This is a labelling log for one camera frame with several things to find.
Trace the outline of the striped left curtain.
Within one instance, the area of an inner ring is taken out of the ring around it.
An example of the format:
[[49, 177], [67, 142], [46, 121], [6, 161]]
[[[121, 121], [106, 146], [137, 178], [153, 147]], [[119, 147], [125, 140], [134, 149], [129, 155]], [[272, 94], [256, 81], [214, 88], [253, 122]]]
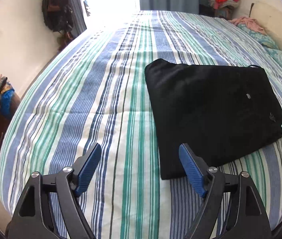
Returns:
[[74, 37], [78, 37], [87, 29], [82, 0], [68, 0], [68, 3], [72, 8], [72, 18], [74, 23], [72, 34]]

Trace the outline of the hanging dark bags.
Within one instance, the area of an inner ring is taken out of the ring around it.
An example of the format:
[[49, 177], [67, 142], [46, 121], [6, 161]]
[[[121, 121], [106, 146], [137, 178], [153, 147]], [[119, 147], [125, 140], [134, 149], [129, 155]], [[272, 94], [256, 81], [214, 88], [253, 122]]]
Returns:
[[72, 9], [68, 0], [42, 0], [45, 25], [53, 32], [71, 32], [73, 29]]

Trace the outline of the colourful clothes pile left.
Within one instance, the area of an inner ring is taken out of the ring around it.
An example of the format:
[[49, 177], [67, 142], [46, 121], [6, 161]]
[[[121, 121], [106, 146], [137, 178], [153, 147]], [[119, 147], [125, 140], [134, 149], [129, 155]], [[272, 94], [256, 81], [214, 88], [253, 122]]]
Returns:
[[8, 78], [0, 74], [0, 113], [7, 119], [12, 118], [11, 102], [15, 90]]

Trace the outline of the red clothes pile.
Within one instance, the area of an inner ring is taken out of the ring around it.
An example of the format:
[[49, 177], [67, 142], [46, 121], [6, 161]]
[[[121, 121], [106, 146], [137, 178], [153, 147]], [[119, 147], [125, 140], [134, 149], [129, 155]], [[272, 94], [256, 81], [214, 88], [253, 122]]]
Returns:
[[213, 9], [221, 9], [224, 7], [237, 8], [240, 5], [241, 0], [208, 0], [209, 5]]

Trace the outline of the black pants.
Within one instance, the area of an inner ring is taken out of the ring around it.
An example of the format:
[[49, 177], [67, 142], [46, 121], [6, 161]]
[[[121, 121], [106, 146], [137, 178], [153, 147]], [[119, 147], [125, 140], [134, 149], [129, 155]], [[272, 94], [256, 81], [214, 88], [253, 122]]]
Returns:
[[145, 68], [164, 180], [185, 176], [179, 146], [221, 166], [282, 137], [282, 107], [263, 68], [174, 64]]

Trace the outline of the striped blue green bedsheet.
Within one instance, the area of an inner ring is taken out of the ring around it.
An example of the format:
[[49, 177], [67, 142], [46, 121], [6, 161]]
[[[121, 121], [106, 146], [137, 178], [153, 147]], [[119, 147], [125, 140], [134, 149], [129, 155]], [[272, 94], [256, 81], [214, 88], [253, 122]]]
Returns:
[[[264, 68], [282, 106], [282, 68], [219, 18], [143, 11], [85, 31], [25, 93], [0, 152], [0, 199], [10, 214], [34, 171], [57, 173], [94, 142], [102, 158], [79, 203], [97, 238], [182, 238], [201, 204], [187, 179], [162, 180], [144, 69], [173, 63]], [[282, 221], [282, 138], [222, 167], [247, 171], [272, 228]]]

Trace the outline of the pink cloth on bed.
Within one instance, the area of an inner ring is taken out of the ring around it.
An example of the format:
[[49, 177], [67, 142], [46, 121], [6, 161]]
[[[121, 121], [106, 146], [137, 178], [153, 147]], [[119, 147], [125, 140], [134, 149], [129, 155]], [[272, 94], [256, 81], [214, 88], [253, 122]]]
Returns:
[[229, 22], [235, 26], [244, 25], [249, 30], [266, 35], [265, 29], [261, 27], [257, 20], [254, 18], [242, 16], [240, 18], [234, 18], [232, 20], [229, 20]]

